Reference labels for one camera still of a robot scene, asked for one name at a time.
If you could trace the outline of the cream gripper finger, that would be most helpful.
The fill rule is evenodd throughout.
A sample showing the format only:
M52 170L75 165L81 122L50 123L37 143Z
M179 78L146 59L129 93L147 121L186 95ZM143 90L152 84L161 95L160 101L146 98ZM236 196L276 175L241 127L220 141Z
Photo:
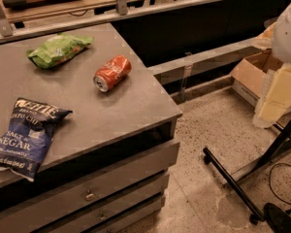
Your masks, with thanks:
M291 107L291 63L269 70L257 104L257 122L275 123Z

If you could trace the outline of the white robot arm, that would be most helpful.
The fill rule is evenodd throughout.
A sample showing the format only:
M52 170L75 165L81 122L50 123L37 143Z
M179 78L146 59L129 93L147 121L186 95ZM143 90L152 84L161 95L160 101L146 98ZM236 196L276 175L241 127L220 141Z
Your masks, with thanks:
M253 123L261 128L270 127L291 107L291 3L276 21L272 54L282 66L264 79L253 118Z

